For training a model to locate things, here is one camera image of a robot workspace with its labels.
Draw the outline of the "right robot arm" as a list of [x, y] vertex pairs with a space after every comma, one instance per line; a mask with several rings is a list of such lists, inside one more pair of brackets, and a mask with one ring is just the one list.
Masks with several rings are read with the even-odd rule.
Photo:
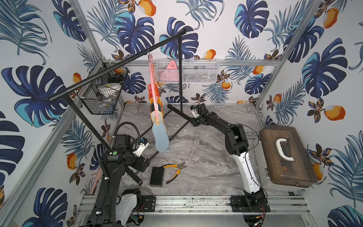
[[225, 147], [237, 163], [244, 185], [245, 202], [235, 205], [235, 208], [246, 207], [251, 211], [263, 208], [267, 211], [267, 197], [264, 189], [258, 184], [249, 157], [249, 142], [244, 127], [241, 124], [231, 124], [220, 118], [215, 112], [209, 112], [204, 104], [191, 106], [190, 112], [195, 126], [206, 125], [214, 127], [225, 136]]

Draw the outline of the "light blue insole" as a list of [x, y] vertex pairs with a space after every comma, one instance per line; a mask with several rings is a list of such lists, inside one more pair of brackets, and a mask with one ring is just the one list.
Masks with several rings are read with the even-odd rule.
[[169, 147], [169, 138], [166, 127], [162, 121], [157, 121], [152, 126], [152, 132], [155, 138], [155, 147], [160, 153], [166, 152]]

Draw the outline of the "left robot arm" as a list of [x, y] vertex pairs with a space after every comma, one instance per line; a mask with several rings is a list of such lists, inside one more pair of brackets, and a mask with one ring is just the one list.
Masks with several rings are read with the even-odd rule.
[[125, 173], [142, 184], [142, 180], [137, 178], [130, 167], [140, 164], [141, 154], [147, 147], [146, 138], [133, 140], [127, 134], [115, 136], [112, 148], [106, 150], [98, 160], [102, 180], [86, 227], [125, 227], [132, 213], [142, 207], [139, 189], [129, 189], [119, 195], [119, 186]]

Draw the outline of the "white bowl in basket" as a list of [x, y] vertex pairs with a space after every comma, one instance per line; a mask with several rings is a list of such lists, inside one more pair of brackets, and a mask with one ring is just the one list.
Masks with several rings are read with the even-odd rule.
[[118, 96], [122, 86], [119, 83], [108, 83], [103, 85], [98, 85], [96, 87], [98, 96], [102, 98], [116, 97]]

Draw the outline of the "brown plastic toolbox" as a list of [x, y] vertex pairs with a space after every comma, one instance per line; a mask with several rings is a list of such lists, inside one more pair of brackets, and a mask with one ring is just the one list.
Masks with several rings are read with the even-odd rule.
[[294, 192], [318, 182], [313, 165], [294, 127], [269, 124], [254, 149], [264, 189]]

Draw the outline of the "yellow handled pliers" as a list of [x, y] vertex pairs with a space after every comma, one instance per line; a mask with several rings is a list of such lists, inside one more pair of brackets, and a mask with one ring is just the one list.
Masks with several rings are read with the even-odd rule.
[[166, 184], [170, 184], [171, 182], [173, 182], [177, 177], [178, 175], [180, 174], [181, 170], [186, 168], [187, 166], [185, 165], [185, 162], [182, 162], [180, 164], [167, 164], [167, 165], [163, 165], [162, 168], [163, 169], [166, 169], [166, 168], [176, 168], [176, 172], [175, 174], [173, 175], [173, 177], [171, 179], [169, 179]]

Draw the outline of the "orange insole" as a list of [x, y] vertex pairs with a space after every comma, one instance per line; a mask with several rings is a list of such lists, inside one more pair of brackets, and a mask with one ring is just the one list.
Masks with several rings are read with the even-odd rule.
[[162, 122], [164, 113], [163, 113], [163, 104], [161, 102], [160, 96], [159, 96], [159, 90], [157, 85], [155, 85], [154, 93], [151, 87], [151, 84], [148, 85], [148, 91], [149, 91], [149, 101], [150, 101], [150, 118], [152, 120], [152, 123], [156, 123], [156, 108], [158, 108], [158, 118]]

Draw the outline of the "pink triangle item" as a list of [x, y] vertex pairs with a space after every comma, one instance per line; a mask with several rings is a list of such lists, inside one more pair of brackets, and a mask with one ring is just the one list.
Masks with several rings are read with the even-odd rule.
[[179, 82], [179, 69], [175, 60], [158, 61], [157, 70], [159, 82], [177, 83]]

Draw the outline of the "pink clip hanger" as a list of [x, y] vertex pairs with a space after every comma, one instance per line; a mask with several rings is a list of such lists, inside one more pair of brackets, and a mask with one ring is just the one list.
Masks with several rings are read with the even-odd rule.
[[[150, 84], [154, 93], [154, 88], [155, 88], [155, 79], [156, 79], [156, 75], [155, 75], [155, 68], [154, 68], [154, 64], [153, 64], [153, 56], [152, 54], [148, 54], [148, 63], [149, 63], [149, 73], [150, 73]], [[158, 108], [156, 108], [156, 122], [159, 121], [158, 118]]]

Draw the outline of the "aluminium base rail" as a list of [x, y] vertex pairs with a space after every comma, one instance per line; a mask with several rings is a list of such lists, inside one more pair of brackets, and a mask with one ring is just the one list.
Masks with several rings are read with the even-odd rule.
[[143, 196], [141, 210], [150, 214], [262, 214], [308, 215], [303, 196], [269, 195], [266, 205], [251, 210], [242, 207], [241, 196]]

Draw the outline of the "clear wall shelf basket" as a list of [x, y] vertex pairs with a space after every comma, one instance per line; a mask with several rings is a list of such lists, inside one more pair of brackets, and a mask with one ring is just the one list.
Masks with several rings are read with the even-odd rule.
[[[158, 59], [157, 62], [167, 60], [174, 59]], [[179, 65], [178, 59], [176, 59], [175, 61], [179, 69], [179, 82], [182, 83], [214, 83], [217, 80], [217, 75], [220, 73], [219, 62], [214, 59], [182, 60], [181, 66]]]

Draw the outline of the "small black box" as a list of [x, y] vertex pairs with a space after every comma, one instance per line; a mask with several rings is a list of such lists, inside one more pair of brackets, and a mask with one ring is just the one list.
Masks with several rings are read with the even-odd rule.
[[162, 187], [164, 181], [164, 167], [153, 167], [149, 185], [152, 187]]

